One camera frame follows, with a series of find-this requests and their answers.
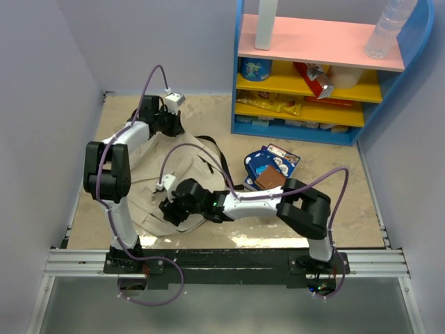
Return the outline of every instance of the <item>book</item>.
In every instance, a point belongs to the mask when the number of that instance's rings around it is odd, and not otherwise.
[[[261,149],[269,151],[273,155],[273,161],[278,165],[285,178],[292,176],[292,173],[301,160],[301,157],[273,144],[263,146]],[[244,179],[243,186],[251,191],[261,190],[259,186],[255,184],[255,180],[249,175]]]

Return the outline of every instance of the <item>blue shelf frame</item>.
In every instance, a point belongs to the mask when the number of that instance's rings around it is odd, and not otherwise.
[[[236,5],[236,28],[234,43],[234,68],[232,84],[232,133],[251,136],[291,139],[296,141],[313,141],[333,145],[354,145],[367,128],[372,126],[380,112],[389,105],[390,100],[397,99],[397,89],[405,76],[417,62],[426,46],[434,22],[434,5],[432,0],[419,0],[402,31],[397,37],[405,70],[402,73],[378,71],[383,101],[380,104],[362,103],[365,126],[352,127],[349,132],[332,134],[321,129],[306,129],[284,124],[282,120],[274,120],[269,127],[256,127],[249,123],[235,121],[236,76],[238,74],[238,42],[244,16],[244,0]]]

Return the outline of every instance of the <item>black mounting plate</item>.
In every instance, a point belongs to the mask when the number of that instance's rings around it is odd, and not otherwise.
[[[350,273],[348,256],[346,273]],[[297,259],[309,255],[308,248],[244,248],[244,249],[143,249],[143,256],[163,256],[175,261],[184,272],[187,284],[219,285],[286,285],[307,286],[305,275],[311,273],[298,265]],[[180,283],[176,268],[168,262],[152,260],[148,289],[167,289]],[[334,254],[331,265],[342,274],[341,259]],[[125,274],[125,269],[105,263],[104,273]]]

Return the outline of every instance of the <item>clear water bottle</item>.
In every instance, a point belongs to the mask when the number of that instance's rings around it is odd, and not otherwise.
[[[389,0],[374,32],[364,47],[364,53],[375,59],[384,58],[396,42],[417,0]]]

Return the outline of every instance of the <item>cable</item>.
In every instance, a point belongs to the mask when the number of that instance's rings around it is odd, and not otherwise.
[[[145,95],[145,91],[147,90],[148,84],[150,83],[150,80],[151,80],[152,77],[153,77],[154,71],[155,71],[157,68],[160,68],[160,69],[161,69],[162,74],[163,74],[163,77],[164,77],[165,87],[168,89],[168,84],[167,84],[167,80],[166,80],[166,78],[165,78],[165,72],[164,72],[164,69],[163,69],[163,67],[162,67],[161,65],[156,65],[156,66],[153,68],[153,70],[150,72],[150,74],[149,74],[149,76],[148,76],[148,79],[147,79],[147,82],[145,83],[144,90],[142,91],[142,95],[140,96],[140,101],[139,101],[138,108],[136,109],[136,112],[135,112],[135,114],[134,114],[133,120],[131,121],[131,124],[130,124],[130,125],[127,125],[127,126],[124,127],[123,129],[121,129],[121,130],[120,130],[116,135],[114,135],[114,136],[111,138],[111,140],[106,144],[106,146],[105,146],[105,148],[104,148],[104,151],[102,152],[102,155],[101,155],[101,157],[100,157],[99,169],[98,169],[98,171],[97,171],[97,182],[96,182],[96,199],[97,199],[97,202],[99,202],[100,204],[102,204],[102,205],[107,209],[107,211],[108,211],[108,212],[107,212],[107,215],[108,215],[108,221],[110,222],[111,230],[113,231],[113,235],[114,235],[115,239],[118,241],[120,247],[121,247],[122,250],[125,252],[125,254],[126,254],[129,258],[131,258],[131,259],[133,259],[133,260],[135,260],[135,261],[162,260],[162,261],[169,262],[169,263],[171,263],[171,264],[178,270],[179,275],[181,276],[181,285],[180,285],[178,291],[176,292],[176,294],[174,294],[174,295],[173,295],[171,298],[169,298],[168,300],[166,300],[166,301],[162,301],[162,302],[139,301],[138,299],[133,299],[133,298],[130,298],[130,297],[128,297],[128,296],[125,296],[125,295],[122,293],[121,289],[120,289],[120,282],[118,282],[118,289],[119,289],[119,292],[120,292],[119,296],[122,295],[122,296],[124,296],[125,299],[128,300],[128,301],[132,301],[133,303],[137,303],[137,304],[141,304],[141,305],[147,305],[147,306],[159,306],[159,305],[165,305],[165,304],[170,303],[171,301],[174,301],[174,300],[181,294],[182,290],[184,289],[184,273],[182,272],[181,267],[179,267],[179,265],[176,264],[176,262],[173,262],[172,260],[170,260],[170,259],[168,259],[168,258],[166,258],[166,257],[163,257],[163,256],[136,257],[136,256],[134,256],[133,254],[131,254],[131,253],[128,251],[127,245],[122,241],[122,239],[120,238],[120,236],[119,236],[119,234],[118,234],[118,232],[117,232],[117,230],[116,230],[116,226],[115,226],[115,224],[114,224],[113,217],[111,216],[111,207],[110,207],[106,202],[104,202],[104,201],[100,198],[100,179],[101,179],[101,176],[102,176],[102,171],[103,171],[103,169],[104,169],[105,158],[106,158],[106,155],[107,155],[108,151],[110,150],[110,147],[112,146],[112,144],[113,144],[113,143],[114,143],[114,142],[115,142],[121,135],[123,135],[125,132],[127,132],[128,130],[130,130],[131,127],[133,126],[134,122],[136,121],[136,119],[137,119],[137,117],[138,117],[138,114],[139,114],[139,111],[140,111],[140,106],[142,105],[142,101],[143,101],[143,98],[144,98],[144,95]]]
[[[343,284],[344,284],[344,280],[345,280],[345,277],[346,277],[346,274],[345,274],[346,268],[345,268],[343,257],[338,252],[337,247],[335,246],[334,240],[332,238],[332,224],[334,223],[335,215],[337,214],[337,210],[339,209],[341,200],[343,199],[346,187],[348,186],[349,170],[346,167],[335,168],[335,169],[331,170],[330,172],[327,172],[326,174],[320,176],[315,181],[313,181],[313,182],[309,183],[308,185],[303,186],[303,187],[301,187],[299,189],[295,189],[295,190],[292,190],[292,191],[287,191],[287,192],[284,192],[284,193],[277,193],[277,194],[273,194],[271,196],[264,195],[264,196],[253,196],[253,197],[244,198],[242,196],[239,196],[237,194],[237,192],[235,192],[234,186],[232,184],[232,181],[230,180],[228,175],[224,172],[224,170],[221,167],[220,163],[209,152],[207,152],[204,148],[200,147],[199,145],[192,144],[192,143],[182,143],[182,144],[176,145],[167,153],[167,155],[165,156],[165,159],[164,159],[164,161],[162,163],[162,166],[161,166],[161,172],[159,173],[159,182],[162,180],[164,169],[165,169],[165,165],[167,164],[168,158],[170,157],[170,155],[175,150],[177,150],[178,148],[181,148],[183,146],[191,146],[191,147],[198,148],[199,150],[203,151],[203,153],[205,153],[216,164],[216,166],[220,169],[220,171],[222,173],[222,176],[226,179],[227,184],[229,185],[230,192],[238,200],[263,200],[263,199],[267,199],[267,198],[270,198],[270,197],[272,197],[272,198],[279,198],[279,197],[284,197],[284,196],[295,195],[297,193],[301,193],[303,191],[306,191],[306,190],[312,188],[316,184],[322,182],[324,179],[328,178],[329,176],[331,176],[331,175],[333,175],[333,174],[335,174],[335,173],[337,173],[337,172],[339,172],[341,170],[344,171],[345,172],[345,178],[344,178],[344,181],[343,181],[343,186],[341,188],[341,191],[340,191],[339,197],[337,199],[337,202],[335,203],[334,209],[332,210],[330,220],[329,220],[329,222],[327,224],[327,235],[328,235],[328,238],[329,238],[329,243],[330,243],[330,245],[332,247],[332,253],[336,254],[339,257],[339,259],[340,259],[340,263],[341,263],[341,267],[342,267],[341,280],[340,280],[339,286],[333,292],[331,292],[330,294],[328,294],[326,296],[318,296],[318,295],[317,296],[321,297],[323,299],[328,299],[328,298],[331,298],[335,294],[338,293],[338,291],[343,287]]]

